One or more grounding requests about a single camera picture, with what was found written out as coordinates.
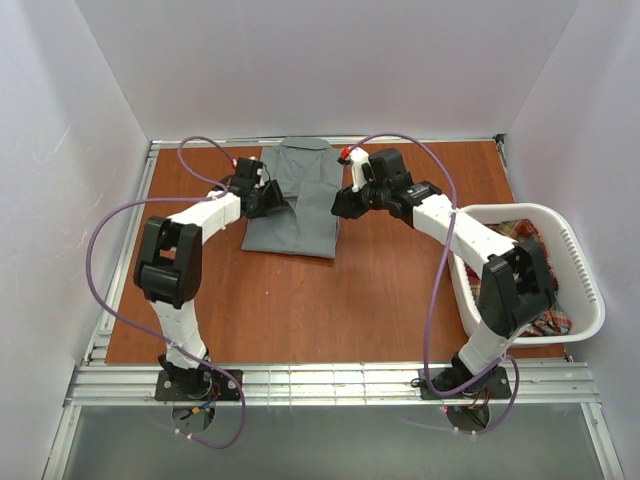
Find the grey long sleeve shirt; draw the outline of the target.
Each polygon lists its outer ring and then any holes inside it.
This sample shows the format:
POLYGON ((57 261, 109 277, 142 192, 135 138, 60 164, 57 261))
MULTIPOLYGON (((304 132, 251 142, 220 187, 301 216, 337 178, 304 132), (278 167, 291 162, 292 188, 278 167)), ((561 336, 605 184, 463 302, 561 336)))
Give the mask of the grey long sleeve shirt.
POLYGON ((339 222, 331 207, 343 185, 338 156, 328 141, 314 137, 287 137, 263 148, 261 161, 287 205, 249 221, 242 249, 333 259, 339 222))

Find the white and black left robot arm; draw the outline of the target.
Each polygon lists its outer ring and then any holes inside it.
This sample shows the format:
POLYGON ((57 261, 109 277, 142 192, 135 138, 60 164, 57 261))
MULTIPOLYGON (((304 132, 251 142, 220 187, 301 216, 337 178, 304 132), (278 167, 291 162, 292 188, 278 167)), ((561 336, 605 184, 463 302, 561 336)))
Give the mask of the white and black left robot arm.
POLYGON ((241 157, 234 174, 203 200, 168 217, 152 216, 144 225, 134 284, 151 304, 166 338, 160 365, 185 394, 201 395, 209 385, 202 364, 208 348, 195 313, 204 244, 242 218, 265 217, 286 206, 266 164, 241 157))

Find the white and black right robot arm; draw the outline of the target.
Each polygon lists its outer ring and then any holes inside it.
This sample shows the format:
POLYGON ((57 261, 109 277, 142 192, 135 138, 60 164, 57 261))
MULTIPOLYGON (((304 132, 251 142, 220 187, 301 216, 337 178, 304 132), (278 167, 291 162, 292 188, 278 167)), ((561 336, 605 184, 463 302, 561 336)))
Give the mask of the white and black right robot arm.
POLYGON ((336 194, 333 215, 358 219, 384 210, 440 242, 445 256, 457 255, 479 277, 480 322, 450 367, 426 383, 441 398, 481 386, 518 336, 554 305, 544 248, 497 233, 455 207, 434 184, 414 181, 395 148, 369 154, 347 147, 338 161, 350 168, 352 182, 336 194))

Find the red plaid shirt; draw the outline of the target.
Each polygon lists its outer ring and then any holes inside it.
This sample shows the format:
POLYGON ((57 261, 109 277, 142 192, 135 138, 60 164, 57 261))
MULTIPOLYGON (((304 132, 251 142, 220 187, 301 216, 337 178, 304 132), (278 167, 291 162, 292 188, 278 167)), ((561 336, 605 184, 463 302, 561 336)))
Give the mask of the red plaid shirt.
POLYGON ((529 219, 519 219, 505 221, 496 224, 487 224, 487 227, 503 236, 515 239, 517 242, 525 242, 527 240, 535 240, 541 246, 545 253, 546 263, 552 280, 555 303, 554 306, 546 311, 541 317, 530 324, 523 337, 546 337, 546 336, 564 336, 570 333, 572 322, 561 308, 558 300, 558 280, 555 275, 551 259, 548 255, 547 247, 542 235, 536 226, 529 219))

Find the white plastic laundry basket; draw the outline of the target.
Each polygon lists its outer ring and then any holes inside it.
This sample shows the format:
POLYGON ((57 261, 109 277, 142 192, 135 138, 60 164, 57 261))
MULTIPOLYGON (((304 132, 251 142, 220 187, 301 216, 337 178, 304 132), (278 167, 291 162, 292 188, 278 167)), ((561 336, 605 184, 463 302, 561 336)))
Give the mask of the white plastic laundry basket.
POLYGON ((569 223, 554 210, 534 203, 470 205, 460 212, 482 224, 526 219, 542 236, 558 282, 560 308, 572 322, 560 336, 523 337, 515 348, 568 344, 593 337, 605 319, 605 305, 589 263, 569 223))

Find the aluminium left frame rail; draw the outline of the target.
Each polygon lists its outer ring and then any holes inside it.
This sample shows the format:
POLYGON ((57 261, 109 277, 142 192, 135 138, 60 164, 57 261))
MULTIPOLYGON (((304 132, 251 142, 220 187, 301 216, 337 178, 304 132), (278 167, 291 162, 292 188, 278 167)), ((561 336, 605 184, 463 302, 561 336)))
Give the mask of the aluminium left frame rail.
MULTIPOLYGON (((150 142, 146 160, 144 162, 144 170, 136 194, 137 200, 146 198, 148 196, 157 162, 157 157, 159 154, 159 149, 160 147, 157 141, 150 142)), ((129 265, 133 255, 133 250, 135 247, 143 211, 144 207, 141 205, 134 206, 131 209, 122 249, 119 254, 115 270, 106 294, 105 302, 113 310, 117 310, 121 302, 126 280, 128 278, 129 265)), ((93 334, 81 362, 83 366, 105 364, 106 354, 108 351, 108 346, 114 329, 115 321, 116 318, 108 311, 102 311, 102 313, 98 317, 93 334)))

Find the aluminium frame rail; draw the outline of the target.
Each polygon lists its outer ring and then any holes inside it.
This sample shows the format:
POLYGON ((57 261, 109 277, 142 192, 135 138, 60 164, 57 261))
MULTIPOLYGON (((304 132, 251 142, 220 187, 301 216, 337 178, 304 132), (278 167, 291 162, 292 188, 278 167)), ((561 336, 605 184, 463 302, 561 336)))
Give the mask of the aluminium frame rail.
MULTIPOLYGON (((159 154, 159 149, 160 147, 157 141, 150 142, 146 160, 144 162, 144 170, 136 194, 137 200, 146 198, 148 196, 157 162, 157 157, 159 154)), ((117 310, 121 302, 126 280, 128 278, 129 265, 133 255, 133 250, 135 247, 143 211, 144 207, 141 205, 134 206, 131 209, 122 249, 119 254, 115 270, 106 294, 105 302, 113 310, 117 310)), ((108 351, 108 346, 114 329, 115 321, 116 318, 108 311, 102 311, 102 313, 98 317, 93 334, 81 362, 83 366, 105 364, 106 354, 108 351)))
MULTIPOLYGON (((521 404, 597 403, 600 395, 585 363, 521 360, 516 401, 521 404)), ((400 363, 240 364, 249 406, 417 405, 410 386, 420 365, 400 363)), ((66 406, 152 405, 160 368, 90 365, 73 373, 66 406)))

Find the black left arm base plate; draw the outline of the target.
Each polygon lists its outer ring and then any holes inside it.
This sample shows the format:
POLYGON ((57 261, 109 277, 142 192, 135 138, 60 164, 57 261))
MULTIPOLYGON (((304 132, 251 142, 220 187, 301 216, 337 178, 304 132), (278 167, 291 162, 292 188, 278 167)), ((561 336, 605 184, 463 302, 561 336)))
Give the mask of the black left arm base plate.
POLYGON ((241 370, 227 370, 230 377, 217 371, 191 369, 186 373, 170 374, 161 370, 154 399, 164 402, 206 402, 209 400, 237 401, 242 385, 241 370))

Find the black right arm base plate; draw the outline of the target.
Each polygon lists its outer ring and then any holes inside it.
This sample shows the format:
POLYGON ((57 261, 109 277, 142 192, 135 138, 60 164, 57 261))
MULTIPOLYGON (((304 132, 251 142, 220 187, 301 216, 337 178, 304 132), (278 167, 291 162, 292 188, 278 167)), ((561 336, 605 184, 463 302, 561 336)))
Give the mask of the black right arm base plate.
MULTIPOLYGON (((430 371, 430 375, 433 387, 440 392, 455 390, 467 381, 462 371, 453 366, 430 371)), ((434 391, 428 387, 426 374, 423 369, 419 371, 418 377, 411 381, 411 386, 420 390, 420 398, 422 400, 440 399, 440 396, 436 395, 434 391)), ((510 399, 512 390, 506 369, 503 367, 495 367, 478 381, 450 397, 471 398, 476 395, 479 395, 481 398, 488 397, 489 399, 510 399)))

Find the aluminium front frame rail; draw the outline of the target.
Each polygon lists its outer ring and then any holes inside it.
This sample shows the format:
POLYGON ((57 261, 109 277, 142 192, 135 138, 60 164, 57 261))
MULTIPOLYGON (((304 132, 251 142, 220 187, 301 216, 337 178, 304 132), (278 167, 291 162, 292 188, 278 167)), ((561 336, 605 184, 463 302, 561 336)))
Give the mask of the aluminium front frame rail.
MULTIPOLYGON (((521 360, 516 401, 521 404, 597 403, 600 395, 585 363, 521 360)), ((400 363, 240 364, 249 406, 417 405, 410 386, 420 365, 400 363)), ((66 406, 152 405, 160 368, 90 365, 73 373, 66 406)))

